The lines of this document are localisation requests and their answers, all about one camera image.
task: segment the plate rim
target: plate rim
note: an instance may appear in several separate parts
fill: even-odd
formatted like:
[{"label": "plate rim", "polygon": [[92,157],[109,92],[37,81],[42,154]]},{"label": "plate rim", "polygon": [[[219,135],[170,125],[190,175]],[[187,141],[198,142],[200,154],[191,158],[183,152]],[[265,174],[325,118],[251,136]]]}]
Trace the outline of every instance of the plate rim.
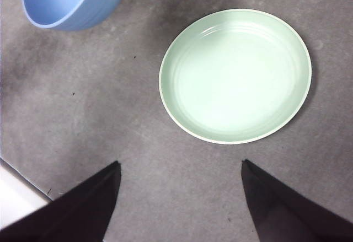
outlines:
[{"label": "plate rim", "polygon": [[[300,41],[304,51],[305,51],[305,54],[306,54],[306,57],[307,57],[307,60],[308,60],[308,67],[309,67],[309,76],[308,76],[308,84],[306,86],[306,89],[305,89],[305,92],[303,94],[303,97],[302,97],[302,100],[300,101],[300,103],[298,104],[298,106],[295,108],[295,110],[293,111],[293,113],[285,120],[283,121],[282,123],[280,123],[278,126],[276,126],[275,128],[273,128],[272,130],[268,131],[267,133],[264,133],[262,135],[259,135],[259,136],[256,136],[256,137],[252,137],[250,139],[245,139],[245,140],[238,140],[238,141],[220,141],[220,140],[214,140],[214,139],[210,139],[210,138],[207,138],[207,137],[204,137],[204,136],[201,136],[201,135],[198,135],[196,133],[194,133],[193,131],[187,129],[186,127],[184,127],[174,116],[173,114],[170,112],[168,106],[167,106],[167,103],[165,102],[164,100],[164,96],[163,96],[163,92],[162,92],[162,85],[161,85],[161,81],[162,81],[162,70],[163,70],[163,66],[165,64],[165,59],[166,57],[168,56],[170,50],[172,49],[172,47],[174,46],[175,42],[178,40],[178,38],[184,33],[185,30],[187,30],[189,27],[191,27],[192,25],[194,25],[195,23],[198,23],[200,22],[201,20],[203,19],[207,19],[209,18],[210,16],[213,16],[213,15],[217,15],[217,14],[220,14],[220,13],[224,13],[224,12],[254,12],[254,13],[259,13],[259,14],[262,14],[262,15],[265,15],[265,16],[268,16],[268,17],[271,17],[277,21],[279,21],[280,23],[282,23],[283,25],[285,25],[287,28],[289,28],[293,33],[294,35],[298,38],[298,40]],[[194,21],[193,23],[189,24],[185,29],[183,29],[179,34],[178,36],[175,37],[175,39],[172,41],[172,43],[169,45],[167,51],[165,52],[164,56],[163,56],[163,59],[162,59],[162,63],[161,63],[161,68],[159,69],[159,76],[158,76],[158,88],[159,88],[159,95],[161,96],[161,100],[162,100],[162,103],[163,103],[163,106],[165,108],[165,110],[167,111],[168,115],[170,116],[170,118],[172,118],[172,120],[181,128],[183,129],[185,132],[187,132],[188,134],[198,138],[198,139],[201,139],[203,141],[206,141],[206,142],[210,142],[210,143],[215,143],[215,144],[243,144],[243,143],[249,143],[249,142],[254,142],[254,141],[257,141],[257,140],[260,140],[262,138],[265,138],[275,132],[277,132],[279,129],[281,129],[282,127],[284,127],[284,125],[286,125],[287,123],[289,123],[289,121],[291,119],[293,119],[293,117],[299,112],[299,109],[303,106],[304,104],[304,101],[306,99],[306,97],[308,96],[308,93],[309,93],[309,89],[310,89],[310,86],[311,86],[311,80],[312,80],[312,63],[311,63],[311,59],[310,59],[310,55],[309,55],[309,51],[308,51],[308,48],[306,46],[306,44],[304,43],[303,39],[300,37],[300,35],[297,33],[297,31],[292,27],[290,26],[288,23],[286,23],[284,20],[278,18],[277,16],[274,16],[270,13],[267,13],[267,12],[263,12],[263,11],[260,11],[260,10],[256,10],[256,9],[226,9],[226,10],[221,10],[219,12],[214,12],[214,13],[211,13],[211,14],[208,14],[196,21]]]}]

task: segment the mint green plate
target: mint green plate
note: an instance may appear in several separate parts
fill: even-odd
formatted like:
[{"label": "mint green plate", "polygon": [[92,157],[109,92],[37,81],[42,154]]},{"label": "mint green plate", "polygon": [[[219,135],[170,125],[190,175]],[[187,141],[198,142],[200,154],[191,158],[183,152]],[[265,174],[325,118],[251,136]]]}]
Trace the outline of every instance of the mint green plate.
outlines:
[{"label": "mint green plate", "polygon": [[311,62],[283,20],[230,9],[194,22],[172,42],[159,73],[168,114],[208,142],[240,144],[268,136],[302,106]]}]

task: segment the bowl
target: bowl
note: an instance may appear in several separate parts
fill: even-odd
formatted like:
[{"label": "bowl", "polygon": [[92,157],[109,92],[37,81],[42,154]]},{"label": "bowl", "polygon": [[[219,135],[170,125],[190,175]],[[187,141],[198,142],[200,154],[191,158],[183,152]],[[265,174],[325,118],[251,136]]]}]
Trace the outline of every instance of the bowl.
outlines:
[{"label": "bowl", "polygon": [[22,0],[27,18],[40,28],[83,30],[100,23],[120,0]]},{"label": "bowl", "polygon": [[294,117],[311,83],[308,50],[283,20],[230,9],[194,22],[169,46],[159,72],[163,105],[187,133],[240,144]]}]

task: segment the floor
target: floor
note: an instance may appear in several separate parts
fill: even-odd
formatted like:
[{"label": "floor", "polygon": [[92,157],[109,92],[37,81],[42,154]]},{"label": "floor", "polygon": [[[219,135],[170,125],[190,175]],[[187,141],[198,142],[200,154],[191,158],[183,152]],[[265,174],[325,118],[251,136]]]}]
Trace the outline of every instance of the floor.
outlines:
[{"label": "floor", "polygon": [[[173,122],[158,74],[185,27],[232,8],[288,22],[313,78],[285,127],[225,146]],[[353,222],[352,20],[353,0],[122,0],[101,24],[64,32],[34,27],[21,0],[1,0],[1,156],[52,199],[118,160],[108,242],[257,242],[243,159]]]}]

